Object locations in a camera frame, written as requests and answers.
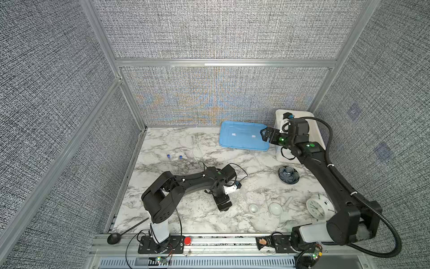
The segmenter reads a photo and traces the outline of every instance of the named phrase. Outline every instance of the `white box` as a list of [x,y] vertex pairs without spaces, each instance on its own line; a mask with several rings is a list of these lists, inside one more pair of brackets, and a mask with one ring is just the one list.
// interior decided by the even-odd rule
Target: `white box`
[[[289,112],[294,115],[294,118],[298,117],[314,117],[314,115],[308,111],[298,111],[298,110],[286,110],[286,109],[278,109],[276,110],[276,122],[275,122],[275,129],[281,129],[282,125],[281,122],[283,120],[284,113]],[[323,138],[321,137],[321,133],[319,132],[318,125],[316,124],[316,121],[314,120],[306,120],[309,124],[309,141],[310,142],[318,142],[324,149],[326,146],[324,145]],[[284,158],[281,154],[281,146],[276,146],[276,159],[280,162],[289,162],[289,163],[295,163],[299,164],[297,158],[290,161],[286,158]],[[283,154],[287,158],[294,158],[294,156],[291,154],[291,151],[289,149],[283,149]]]

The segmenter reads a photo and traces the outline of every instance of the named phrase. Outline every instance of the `emergency stop button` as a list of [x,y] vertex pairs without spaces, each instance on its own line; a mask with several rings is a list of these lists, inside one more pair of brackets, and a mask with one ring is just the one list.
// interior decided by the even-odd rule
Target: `emergency stop button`
[[187,237],[184,239],[184,244],[185,244],[186,246],[189,246],[189,245],[191,244],[191,238],[190,238],[189,236],[187,236]]

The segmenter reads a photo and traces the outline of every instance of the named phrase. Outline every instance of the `white marble table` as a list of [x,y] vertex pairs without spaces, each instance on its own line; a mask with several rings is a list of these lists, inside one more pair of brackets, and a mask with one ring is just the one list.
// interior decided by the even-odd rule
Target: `white marble table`
[[[316,222],[305,203],[311,195],[325,192],[310,171],[301,164],[291,164],[299,172],[300,180],[294,185],[285,184],[277,171],[287,163],[276,160],[273,145],[267,152],[223,148],[218,143],[219,130],[217,127],[149,128],[114,231],[125,231],[149,216],[141,195],[162,172],[169,170],[175,175],[197,173],[203,170],[202,161],[217,168],[236,163],[249,177],[242,181],[240,190],[229,194],[233,206],[225,212],[220,212],[212,196],[204,191],[184,196],[178,205],[183,233],[290,232],[294,226]],[[234,168],[241,179],[245,174],[238,167]],[[268,210],[273,202],[283,207],[284,213],[280,217],[272,216]],[[258,205],[256,214],[248,210],[250,204]],[[149,221],[146,221],[134,232],[148,227]],[[169,228],[173,233],[180,232],[175,213],[169,218]]]

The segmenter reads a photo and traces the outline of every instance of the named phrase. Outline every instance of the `white alarm clock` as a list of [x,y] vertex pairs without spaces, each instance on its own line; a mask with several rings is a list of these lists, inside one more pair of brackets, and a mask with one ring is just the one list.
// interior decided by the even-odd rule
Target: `white alarm clock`
[[329,220],[335,214],[335,208],[330,200],[321,194],[312,195],[306,201],[309,213],[318,220]]

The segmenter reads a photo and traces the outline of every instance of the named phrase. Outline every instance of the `blue tray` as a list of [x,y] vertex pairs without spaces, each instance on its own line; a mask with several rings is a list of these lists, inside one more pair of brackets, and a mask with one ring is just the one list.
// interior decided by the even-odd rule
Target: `blue tray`
[[227,148],[267,151],[269,142],[264,142],[260,134],[260,130],[266,127],[260,123],[224,121],[221,124],[219,144]]

